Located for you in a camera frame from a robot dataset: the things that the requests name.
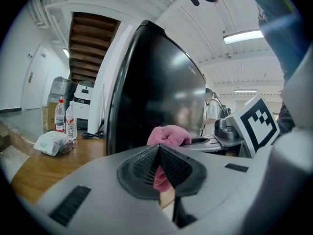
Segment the white door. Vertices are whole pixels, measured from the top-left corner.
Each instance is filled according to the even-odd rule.
[[[49,65],[47,65],[48,55],[52,55],[52,53],[41,45],[33,56],[24,82],[22,95],[23,110],[37,109],[43,106],[45,83],[49,73]]]

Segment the black monitor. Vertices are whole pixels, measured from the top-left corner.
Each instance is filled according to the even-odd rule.
[[[150,21],[126,51],[109,99],[106,154],[146,145],[157,126],[178,125],[200,134],[205,80],[190,56]]]

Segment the power cord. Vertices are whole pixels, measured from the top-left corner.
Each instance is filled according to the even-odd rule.
[[[91,134],[91,133],[85,132],[85,133],[82,134],[82,138],[83,138],[83,139],[91,139],[91,138],[93,138],[93,137],[97,137],[97,138],[99,138],[99,139],[103,139],[103,135],[104,135],[104,132],[103,132],[103,131],[98,131],[98,132],[95,133],[95,134]]]

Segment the person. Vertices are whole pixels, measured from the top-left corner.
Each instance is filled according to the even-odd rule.
[[[205,89],[205,108],[204,108],[204,132],[203,136],[214,134],[215,120],[221,118],[221,100],[211,89]]]
[[[260,30],[280,62],[286,84],[309,48],[310,38],[307,29],[300,13],[290,0],[255,1],[259,9]],[[290,132],[295,126],[284,103],[277,123],[280,128],[279,136]]]

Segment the door handle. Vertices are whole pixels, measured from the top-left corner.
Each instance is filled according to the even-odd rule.
[[[29,76],[29,79],[28,79],[28,82],[29,82],[29,83],[31,82],[31,79],[32,79],[33,77],[35,77],[33,74],[34,74],[34,72],[32,71],[32,72],[30,73],[30,76]]]

